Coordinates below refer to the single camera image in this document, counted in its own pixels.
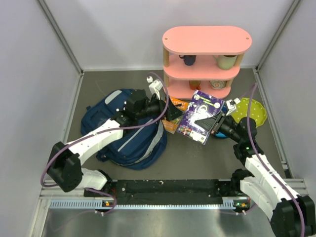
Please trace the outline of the orange Treehouse book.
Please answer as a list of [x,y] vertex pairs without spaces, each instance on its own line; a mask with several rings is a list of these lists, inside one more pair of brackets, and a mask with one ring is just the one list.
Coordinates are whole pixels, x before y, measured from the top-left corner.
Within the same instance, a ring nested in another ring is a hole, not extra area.
[[175,107],[177,107],[182,112],[182,115],[180,117],[172,120],[172,121],[167,121],[164,119],[164,120],[162,120],[162,123],[163,123],[163,126],[167,132],[174,134],[176,132],[179,124],[180,124],[182,117],[185,114],[185,111],[188,108],[189,103],[182,101],[182,100],[179,100],[179,99],[176,99],[176,98],[173,98],[173,97],[170,97],[170,100],[171,100],[172,104],[175,105]]

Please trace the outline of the purple paperback book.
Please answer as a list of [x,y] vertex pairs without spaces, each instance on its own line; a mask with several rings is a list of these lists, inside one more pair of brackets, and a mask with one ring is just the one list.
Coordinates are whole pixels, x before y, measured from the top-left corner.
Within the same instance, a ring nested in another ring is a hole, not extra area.
[[224,100],[196,90],[182,117],[177,132],[201,144],[205,144],[209,132],[199,126],[196,121],[212,118],[221,112]]

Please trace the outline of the navy blue backpack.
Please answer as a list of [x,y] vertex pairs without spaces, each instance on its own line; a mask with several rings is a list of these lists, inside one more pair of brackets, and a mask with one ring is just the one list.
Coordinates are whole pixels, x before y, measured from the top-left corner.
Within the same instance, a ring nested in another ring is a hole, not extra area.
[[[100,127],[107,119],[124,107],[124,102],[135,92],[134,89],[119,89],[108,94],[94,106],[88,106],[81,119],[80,132],[84,136]],[[126,130],[124,136],[100,151],[99,161],[112,161],[115,164],[134,170],[151,166],[164,152],[167,134],[162,121],[134,130]]]

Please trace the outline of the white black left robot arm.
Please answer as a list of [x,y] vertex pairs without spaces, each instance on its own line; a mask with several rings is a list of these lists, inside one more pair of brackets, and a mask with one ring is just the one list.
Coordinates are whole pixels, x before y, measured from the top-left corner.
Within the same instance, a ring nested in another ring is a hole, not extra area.
[[163,120],[182,114],[170,98],[148,98],[144,90],[113,91],[87,109],[81,121],[81,138],[53,146],[46,172],[64,192],[94,189],[106,196],[112,190],[112,179],[102,170],[83,168],[83,164],[97,154],[121,166],[147,168],[166,147]]

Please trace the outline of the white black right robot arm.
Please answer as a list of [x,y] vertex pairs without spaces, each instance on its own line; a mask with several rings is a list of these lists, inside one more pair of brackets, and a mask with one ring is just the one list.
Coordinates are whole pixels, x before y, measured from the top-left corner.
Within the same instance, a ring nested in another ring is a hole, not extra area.
[[234,140],[236,158],[245,169],[232,174],[230,188],[246,194],[265,213],[277,237],[311,237],[316,234],[315,203],[290,187],[272,167],[255,137],[256,121],[244,117],[235,122],[223,113],[199,119],[195,124],[211,134],[223,133]]

